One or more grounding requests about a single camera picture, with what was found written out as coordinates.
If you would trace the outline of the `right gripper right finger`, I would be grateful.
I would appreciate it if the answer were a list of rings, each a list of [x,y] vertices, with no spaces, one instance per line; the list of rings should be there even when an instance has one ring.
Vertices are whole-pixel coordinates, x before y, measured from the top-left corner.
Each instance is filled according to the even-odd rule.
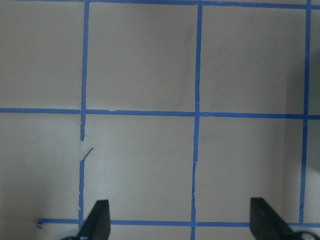
[[[295,233],[261,197],[250,199],[250,231],[256,240],[294,240]]]

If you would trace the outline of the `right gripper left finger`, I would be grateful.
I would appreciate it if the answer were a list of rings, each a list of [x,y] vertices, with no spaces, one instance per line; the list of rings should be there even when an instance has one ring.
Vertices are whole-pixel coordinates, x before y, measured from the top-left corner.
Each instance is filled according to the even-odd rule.
[[[76,235],[77,240],[108,240],[111,233],[110,207],[108,200],[97,200]]]

